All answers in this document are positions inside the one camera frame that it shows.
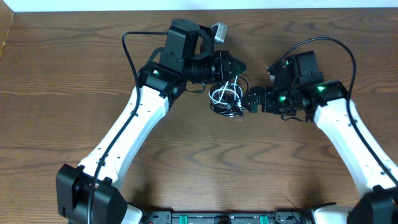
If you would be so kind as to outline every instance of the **green led light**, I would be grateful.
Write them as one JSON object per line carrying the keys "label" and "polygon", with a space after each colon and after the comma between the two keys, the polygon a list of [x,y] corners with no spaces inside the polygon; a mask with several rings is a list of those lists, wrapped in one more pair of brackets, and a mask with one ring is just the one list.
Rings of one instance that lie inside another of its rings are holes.
{"label": "green led light", "polygon": [[326,87],[318,86],[317,88],[318,88],[319,91],[323,91]]}

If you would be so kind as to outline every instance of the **black cable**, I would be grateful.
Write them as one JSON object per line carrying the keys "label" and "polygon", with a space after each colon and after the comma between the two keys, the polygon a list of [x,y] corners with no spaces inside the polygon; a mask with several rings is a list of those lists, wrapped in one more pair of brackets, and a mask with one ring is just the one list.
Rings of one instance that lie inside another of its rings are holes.
{"label": "black cable", "polygon": [[296,117],[296,116],[289,117],[289,118],[285,118],[285,116],[286,116],[286,115],[282,114],[282,115],[280,116],[280,118],[281,118],[282,120],[284,120],[284,121],[288,121],[288,120],[290,120],[290,119],[294,119],[294,120],[296,120],[296,121],[300,121],[300,122],[304,122],[304,123],[307,122],[307,121],[303,121],[302,119],[300,119],[300,118],[298,118],[298,117]]}
{"label": "black cable", "polygon": [[294,220],[296,221],[295,224],[301,224],[301,222],[296,218],[296,216],[294,215],[294,213],[293,213],[290,209],[287,209],[287,208],[280,208],[280,209],[275,210],[275,211],[272,213],[271,218],[275,221],[275,224],[281,224],[280,222],[278,222],[278,221],[276,220],[276,213],[277,213],[277,212],[280,212],[280,211],[283,211],[283,210],[285,210],[285,211],[287,211],[287,212],[290,212],[290,213],[292,214]]}
{"label": "black cable", "polygon": [[241,78],[246,83],[246,91],[244,92],[244,95],[243,95],[243,96],[245,96],[249,92],[249,83],[248,83],[248,81],[245,78],[243,78],[240,75],[238,75],[238,78]]}
{"label": "black cable", "polygon": [[100,174],[100,169],[105,163],[106,156],[108,155],[109,151],[112,149],[114,143],[118,140],[120,135],[123,133],[127,125],[130,123],[130,121],[133,119],[133,117],[136,115],[138,107],[139,107],[139,102],[140,102],[140,91],[139,91],[139,84],[138,84],[138,75],[136,72],[136,68],[134,67],[134,64],[131,60],[131,56],[129,54],[129,51],[127,50],[126,47],[126,36],[128,34],[144,34],[144,35],[167,35],[167,32],[143,32],[143,31],[129,31],[125,32],[122,36],[122,45],[124,49],[124,53],[126,53],[127,59],[129,60],[130,67],[132,70],[132,74],[134,76],[134,81],[136,82],[136,89],[137,89],[137,101],[136,101],[136,106],[134,109],[131,111],[130,117],[127,119],[127,121],[124,123],[122,128],[118,131],[118,133],[115,135],[109,146],[106,148],[104,151],[104,154],[98,161],[97,168],[95,169],[95,173],[93,176],[93,179],[91,181],[91,186],[90,186],[90,191],[88,193],[88,206],[87,206],[87,224],[91,224],[91,211],[93,209],[93,199],[94,199],[94,191],[95,191],[95,183],[98,178],[98,175]]}
{"label": "black cable", "polygon": [[272,71],[273,69],[275,69],[275,67],[284,59],[286,58],[286,56],[291,53],[291,51],[293,51],[294,49],[296,49],[297,47],[312,42],[312,41],[316,41],[316,40],[329,40],[332,41],[338,45],[340,45],[340,47],[344,48],[347,53],[349,54],[349,56],[351,57],[351,61],[353,63],[353,76],[351,78],[351,83],[349,84],[349,90],[348,90],[348,94],[347,94],[347,98],[346,98],[346,109],[347,109],[347,114],[348,114],[348,119],[350,121],[350,123],[352,124],[356,134],[358,135],[358,137],[360,138],[360,140],[362,141],[362,143],[365,145],[365,147],[368,149],[368,151],[370,152],[370,154],[373,156],[374,160],[376,160],[377,164],[379,164],[379,166],[381,167],[381,169],[384,171],[385,174],[387,174],[387,176],[392,180],[392,182],[398,186],[398,181],[397,179],[391,174],[390,170],[383,164],[383,162],[380,160],[380,158],[376,155],[376,153],[373,151],[372,147],[369,145],[369,143],[365,140],[365,138],[363,137],[361,131],[359,130],[359,128],[356,125],[356,121],[353,118],[353,115],[351,114],[351,108],[350,108],[350,101],[351,101],[351,94],[353,92],[353,88],[354,88],[354,82],[355,82],[355,76],[356,76],[356,63],[355,63],[355,58],[353,53],[351,52],[351,50],[345,46],[345,44],[341,43],[339,40],[336,40],[334,38],[331,37],[316,37],[316,38],[312,38],[312,39],[308,39],[308,40],[304,40],[303,42],[300,42],[298,44],[296,44],[295,46],[293,46],[292,48],[290,48],[285,54],[283,54],[283,56],[281,56],[281,58],[276,61],[271,68],[269,69],[269,71]]}
{"label": "black cable", "polygon": [[203,82],[201,82],[200,84],[201,84],[202,87],[203,87],[201,90],[188,90],[188,89],[185,89],[185,91],[188,91],[188,92],[190,92],[190,93],[204,93],[205,90],[206,90],[206,84],[203,83]]}

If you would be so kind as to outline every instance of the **wood grain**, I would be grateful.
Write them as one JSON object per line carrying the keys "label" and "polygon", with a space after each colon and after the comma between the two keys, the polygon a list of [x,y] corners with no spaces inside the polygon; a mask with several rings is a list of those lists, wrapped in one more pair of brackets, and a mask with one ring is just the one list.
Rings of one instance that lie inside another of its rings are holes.
{"label": "wood grain", "polygon": [[3,0],[0,0],[0,58],[2,50],[6,45],[6,39],[11,26],[14,13],[8,8]]}
{"label": "wood grain", "polygon": [[[165,31],[173,18],[229,25],[221,48],[247,64],[252,86],[270,85],[265,67],[295,43],[340,39],[356,56],[353,99],[361,117],[398,161],[397,9],[19,13],[0,60],[1,223],[66,223],[57,214],[55,175],[102,140],[134,86],[121,34]],[[129,37],[136,67],[164,40]],[[352,68],[343,50],[327,42],[298,52],[305,50],[316,52],[325,79],[348,85]],[[149,134],[121,192],[142,208],[174,210],[358,199],[343,161],[314,124],[273,114],[224,118],[209,109],[206,94],[193,93],[184,93]]]}

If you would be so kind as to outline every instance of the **tangled cable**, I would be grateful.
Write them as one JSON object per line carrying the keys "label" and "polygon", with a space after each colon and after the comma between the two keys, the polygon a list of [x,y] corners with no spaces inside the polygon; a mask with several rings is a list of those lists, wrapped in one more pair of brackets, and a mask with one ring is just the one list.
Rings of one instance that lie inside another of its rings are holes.
{"label": "tangled cable", "polygon": [[[243,93],[239,85],[238,77],[246,83],[245,93]],[[248,81],[239,75],[234,80],[213,85],[209,91],[211,110],[227,117],[243,116],[244,107],[241,104],[241,100],[248,90]]]}

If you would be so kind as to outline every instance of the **green connector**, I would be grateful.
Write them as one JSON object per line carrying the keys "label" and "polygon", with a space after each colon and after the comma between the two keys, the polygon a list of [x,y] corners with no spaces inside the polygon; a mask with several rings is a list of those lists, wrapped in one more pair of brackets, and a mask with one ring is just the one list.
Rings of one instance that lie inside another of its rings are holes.
{"label": "green connector", "polygon": [[260,224],[268,224],[268,216],[260,216]]}
{"label": "green connector", "polygon": [[188,216],[180,215],[180,224],[188,224]]}

